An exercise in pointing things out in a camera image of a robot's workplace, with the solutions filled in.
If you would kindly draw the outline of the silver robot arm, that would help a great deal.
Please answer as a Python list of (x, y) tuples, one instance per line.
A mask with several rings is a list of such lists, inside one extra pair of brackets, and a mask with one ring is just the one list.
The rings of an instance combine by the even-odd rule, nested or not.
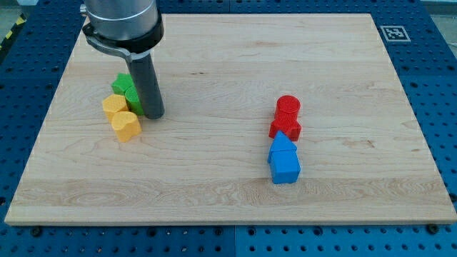
[(82, 29), (87, 43), (127, 62), (150, 54), (164, 36), (155, 0), (84, 0), (79, 11), (89, 21)]

